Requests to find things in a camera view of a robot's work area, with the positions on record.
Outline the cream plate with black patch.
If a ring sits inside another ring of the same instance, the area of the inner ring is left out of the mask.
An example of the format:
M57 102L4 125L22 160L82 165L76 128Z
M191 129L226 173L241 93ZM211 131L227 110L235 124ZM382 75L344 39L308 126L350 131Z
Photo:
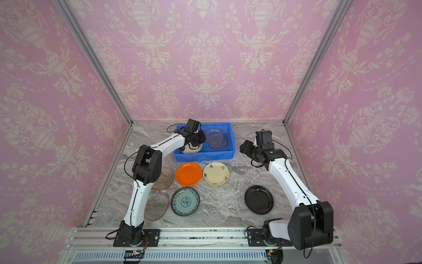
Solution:
M191 143L180 148L182 154L195 154L202 150L203 144L199 144L198 146L193 146Z

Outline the orange plastic plate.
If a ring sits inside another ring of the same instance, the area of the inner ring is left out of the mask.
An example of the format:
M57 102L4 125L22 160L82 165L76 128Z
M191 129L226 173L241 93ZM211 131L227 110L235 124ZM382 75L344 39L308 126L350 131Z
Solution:
M185 187L196 185L202 178L201 167L193 162L183 163L175 173L176 181Z

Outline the cream floral plate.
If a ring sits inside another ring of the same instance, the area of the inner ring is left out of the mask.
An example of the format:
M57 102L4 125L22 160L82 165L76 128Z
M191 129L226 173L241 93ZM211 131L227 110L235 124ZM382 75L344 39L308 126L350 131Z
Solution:
M227 165L221 162L212 162L205 166L203 170L204 180L213 186L225 184L230 177Z

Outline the black round plate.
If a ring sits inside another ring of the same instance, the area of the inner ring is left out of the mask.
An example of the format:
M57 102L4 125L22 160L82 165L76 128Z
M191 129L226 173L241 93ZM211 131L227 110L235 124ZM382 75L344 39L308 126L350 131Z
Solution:
M268 214L274 207L272 193L260 185L249 187L245 192L244 200L248 209L258 215Z

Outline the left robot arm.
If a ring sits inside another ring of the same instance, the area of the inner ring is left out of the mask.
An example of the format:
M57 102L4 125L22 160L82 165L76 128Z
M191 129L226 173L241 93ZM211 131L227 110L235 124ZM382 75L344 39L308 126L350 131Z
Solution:
M136 153L131 179L134 180L133 193L127 213L115 231L114 247L148 245L144 233L145 210L153 184L162 172L162 161L173 151L188 146L199 146L206 140L202 124L189 119L182 128L151 146L141 145Z

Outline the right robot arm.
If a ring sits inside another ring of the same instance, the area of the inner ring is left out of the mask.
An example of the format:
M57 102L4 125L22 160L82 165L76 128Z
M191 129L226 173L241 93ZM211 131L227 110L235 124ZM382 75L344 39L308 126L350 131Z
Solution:
M246 140L241 144L240 152L265 167L280 184L292 207L289 220L264 222L262 232L266 243L273 245L286 240L297 250L304 250L334 241L333 207L327 201L320 201L306 187L287 154L275 148L271 131L256 131L256 140Z

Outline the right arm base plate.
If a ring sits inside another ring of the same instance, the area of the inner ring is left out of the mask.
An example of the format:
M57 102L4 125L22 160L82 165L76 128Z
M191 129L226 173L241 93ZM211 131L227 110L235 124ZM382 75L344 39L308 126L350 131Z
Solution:
M244 233L249 247L289 247L293 244L285 239L275 239L273 242L265 240L264 234L261 229L257 228L247 228Z

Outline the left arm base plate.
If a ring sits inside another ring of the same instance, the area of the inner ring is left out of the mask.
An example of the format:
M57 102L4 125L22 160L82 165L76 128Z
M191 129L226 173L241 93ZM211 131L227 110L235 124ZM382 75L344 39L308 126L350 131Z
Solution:
M132 231L118 231L113 246L116 247L157 247L160 229L143 229L133 235Z

